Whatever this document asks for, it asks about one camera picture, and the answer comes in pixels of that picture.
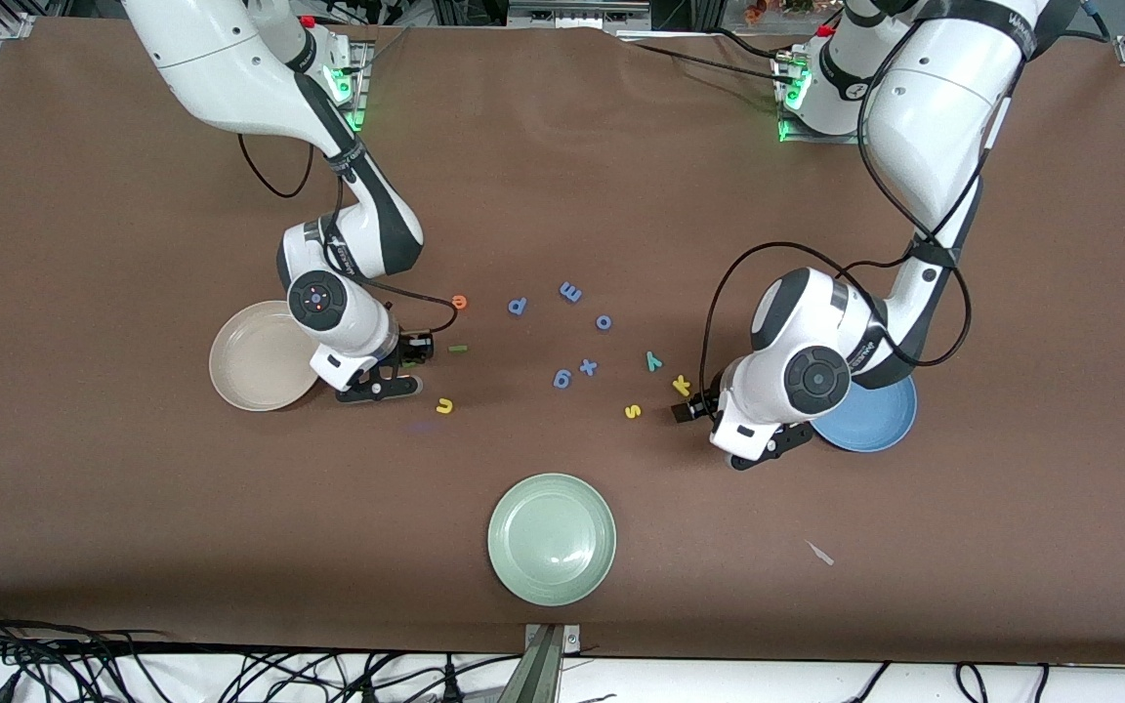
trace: green led light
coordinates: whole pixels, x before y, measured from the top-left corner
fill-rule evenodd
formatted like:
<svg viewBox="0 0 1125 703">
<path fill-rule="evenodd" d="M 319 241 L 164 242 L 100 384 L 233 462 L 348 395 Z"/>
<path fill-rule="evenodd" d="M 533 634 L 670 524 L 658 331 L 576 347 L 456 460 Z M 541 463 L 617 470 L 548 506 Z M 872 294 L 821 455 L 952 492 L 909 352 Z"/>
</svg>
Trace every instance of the green led light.
<svg viewBox="0 0 1125 703">
<path fill-rule="evenodd" d="M 366 110 L 346 112 L 346 115 L 344 115 L 344 124 L 350 125 L 350 129 L 353 129 L 353 132 L 359 132 L 359 129 L 362 129 L 362 119 L 366 116 Z"/>
<path fill-rule="evenodd" d="M 793 81 L 795 90 L 789 90 L 785 94 L 784 103 L 790 108 L 790 110 L 800 110 L 801 101 L 804 100 L 804 92 L 810 89 L 810 72 L 807 70 L 801 71 L 801 76 Z"/>
</svg>

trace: white floor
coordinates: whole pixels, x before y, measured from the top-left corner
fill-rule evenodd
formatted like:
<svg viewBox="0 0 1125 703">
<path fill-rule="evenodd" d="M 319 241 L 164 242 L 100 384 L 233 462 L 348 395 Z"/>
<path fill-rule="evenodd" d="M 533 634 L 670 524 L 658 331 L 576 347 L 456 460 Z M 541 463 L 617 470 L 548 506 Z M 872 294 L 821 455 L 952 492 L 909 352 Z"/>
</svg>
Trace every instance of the white floor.
<svg viewBox="0 0 1125 703">
<path fill-rule="evenodd" d="M 313 655 L 299 655 L 286 666 L 300 668 Z M 477 663 L 482 655 L 461 655 L 456 666 Z M 148 655 L 143 657 L 161 690 L 173 703 L 215 703 L 228 682 L 241 670 L 240 655 Z M 362 655 L 344 655 L 349 677 L 362 670 Z M 410 655 L 385 667 L 376 681 L 394 677 L 425 667 L 441 666 L 441 655 Z M 861 693 L 878 664 L 863 663 L 716 663 L 714 660 L 659 659 L 568 659 L 562 673 L 559 703 L 585 703 L 608 699 L 611 703 L 844 703 Z M 514 670 L 514 663 L 493 664 L 460 677 L 461 688 L 477 692 L 500 688 Z M 0 663 L 0 685 L 14 672 Z M 162 699 L 140 675 L 130 659 L 122 659 L 122 672 L 134 697 L 142 703 Z M 991 703 L 1030 703 L 1040 668 L 982 666 L 983 682 Z M 318 677 L 340 681 L 335 663 L 317 668 Z M 262 702 L 273 682 L 287 675 L 273 672 L 260 677 L 238 700 Z M 403 702 L 418 692 L 436 675 L 418 677 L 408 684 L 376 692 L 380 703 Z M 54 675 L 54 686 L 72 694 L 71 681 Z M 978 699 L 973 681 L 969 684 Z M 111 693 L 104 682 L 104 691 Z M 433 693 L 440 697 L 441 687 Z M 276 699 L 280 703 L 324 703 L 325 693 L 315 685 L 290 685 Z M 22 679 L 17 703 L 44 703 L 40 687 Z M 1125 668 L 1053 667 L 1044 691 L 1044 703 L 1125 703 Z M 954 682 L 951 664 L 893 664 L 881 677 L 867 703 L 968 703 Z"/>
</svg>

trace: green plate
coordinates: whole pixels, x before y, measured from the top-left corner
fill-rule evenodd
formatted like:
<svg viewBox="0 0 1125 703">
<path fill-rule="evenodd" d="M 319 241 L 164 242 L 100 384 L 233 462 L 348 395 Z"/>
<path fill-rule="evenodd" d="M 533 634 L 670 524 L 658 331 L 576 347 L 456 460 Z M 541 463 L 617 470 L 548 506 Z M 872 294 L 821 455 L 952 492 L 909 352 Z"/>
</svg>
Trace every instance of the green plate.
<svg viewBox="0 0 1125 703">
<path fill-rule="evenodd" d="M 577 477 L 525 477 L 492 512 L 488 560 L 523 601 L 575 603 L 611 573 L 615 516 L 602 494 Z"/>
</svg>

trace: blue plate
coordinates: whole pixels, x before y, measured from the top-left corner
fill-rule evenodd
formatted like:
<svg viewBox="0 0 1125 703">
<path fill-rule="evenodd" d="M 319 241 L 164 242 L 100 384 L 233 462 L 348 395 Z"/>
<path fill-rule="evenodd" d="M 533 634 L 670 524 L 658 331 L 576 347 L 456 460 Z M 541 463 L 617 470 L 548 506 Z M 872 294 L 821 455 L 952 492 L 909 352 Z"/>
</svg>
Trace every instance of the blue plate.
<svg viewBox="0 0 1125 703">
<path fill-rule="evenodd" d="M 818 436 L 840 449 L 883 451 L 910 432 L 918 411 L 919 395 L 910 377 L 875 390 L 854 382 L 835 411 L 810 424 Z"/>
</svg>

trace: brown table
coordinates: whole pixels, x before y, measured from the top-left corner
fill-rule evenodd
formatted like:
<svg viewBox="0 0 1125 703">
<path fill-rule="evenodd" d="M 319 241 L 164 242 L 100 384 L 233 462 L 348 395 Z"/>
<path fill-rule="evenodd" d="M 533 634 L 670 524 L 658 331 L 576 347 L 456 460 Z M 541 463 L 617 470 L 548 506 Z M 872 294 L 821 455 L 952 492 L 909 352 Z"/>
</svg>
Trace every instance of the brown table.
<svg viewBox="0 0 1125 703">
<path fill-rule="evenodd" d="M 966 249 L 973 333 L 915 376 L 910 435 L 738 475 L 666 411 L 723 269 L 759 241 L 853 260 L 909 236 L 854 148 L 777 143 L 772 105 L 765 81 L 598 31 L 407 35 L 363 133 L 428 237 L 393 283 L 466 295 L 440 343 L 470 351 L 421 370 L 416 399 L 316 388 L 251 414 L 215 395 L 207 349 L 280 297 L 278 236 L 334 180 L 276 199 L 128 24 L 42 19 L 0 56 L 0 611 L 238 643 L 513 650 L 554 620 L 606 655 L 1125 663 L 1125 69 L 1080 40 L 1027 69 Z M 280 183 L 305 159 L 251 148 Z M 714 370 L 808 263 L 738 272 Z M 594 378 L 551 387 L 584 358 Z M 496 499 L 540 471 L 584 477 L 619 526 L 611 577 L 556 611 L 485 556 Z"/>
</svg>

